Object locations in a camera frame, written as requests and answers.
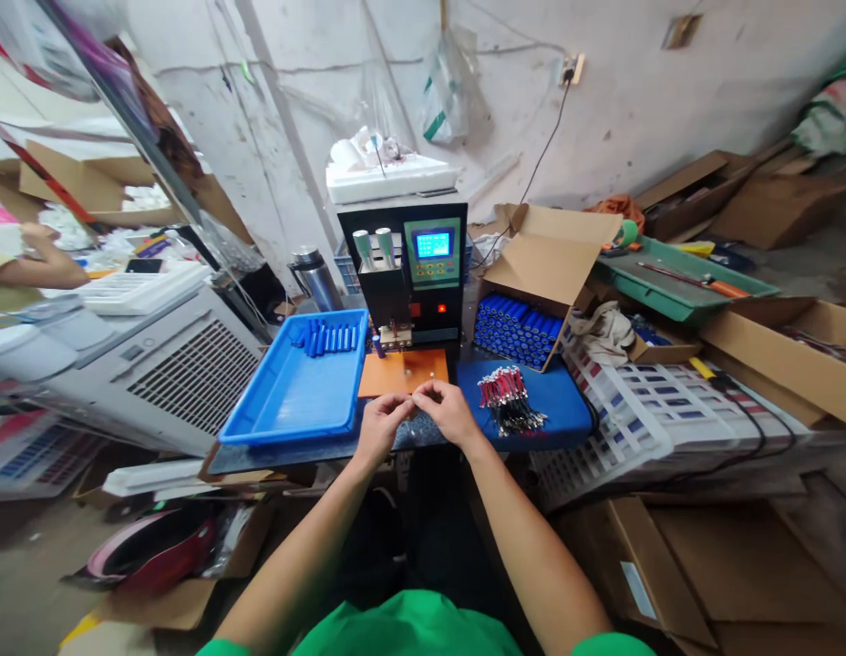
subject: hand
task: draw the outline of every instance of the hand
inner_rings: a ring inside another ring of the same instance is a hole
[[[393,443],[396,442],[398,425],[408,419],[413,411],[414,402],[407,394],[379,396],[366,405],[362,415],[359,444],[353,459],[357,460],[367,473],[374,473],[387,459]]]
[[[462,390],[440,380],[428,380],[412,396],[414,404],[432,417],[449,442],[463,451],[484,439]]]
[[[61,236],[59,232],[54,231],[49,226],[39,223],[21,223],[19,224],[19,231],[22,233],[23,241],[32,248],[36,248],[38,243],[44,241],[52,243]]]

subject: green shirt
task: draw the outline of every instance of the green shirt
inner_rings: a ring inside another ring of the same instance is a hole
[[[199,656],[248,656],[240,645],[211,641]],[[474,610],[458,609],[437,592],[403,590],[377,608],[360,612],[341,604],[295,648],[294,656],[461,653],[522,656],[505,626]],[[573,656],[655,656],[643,642],[605,633],[582,642]]]

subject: blue mat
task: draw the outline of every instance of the blue mat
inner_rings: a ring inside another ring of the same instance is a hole
[[[555,363],[543,374],[520,366],[523,382],[530,395],[530,406],[548,416],[542,431],[534,436],[499,437],[499,428],[493,422],[490,410],[479,407],[478,381],[492,374],[500,366],[514,366],[514,363],[498,360],[457,363],[459,387],[468,399],[471,412],[484,435],[497,450],[546,451],[575,448],[590,436],[593,423],[581,392],[566,368],[561,363]]]

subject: blue plastic tray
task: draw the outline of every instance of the blue plastic tray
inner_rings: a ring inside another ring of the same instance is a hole
[[[326,326],[356,326],[356,349],[312,358],[303,348],[292,346],[293,337],[313,319]],[[229,415],[220,442],[259,445],[349,433],[356,416],[367,329],[368,310],[287,319]]]

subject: paper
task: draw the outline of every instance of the paper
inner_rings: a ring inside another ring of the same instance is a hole
[[[639,576],[639,570],[635,566],[635,563],[621,560],[621,569],[624,570],[624,577],[630,586],[630,592],[633,593],[633,599],[639,612],[651,620],[656,620],[657,614],[654,612],[654,605],[648,597],[645,584],[642,582],[642,577]]]

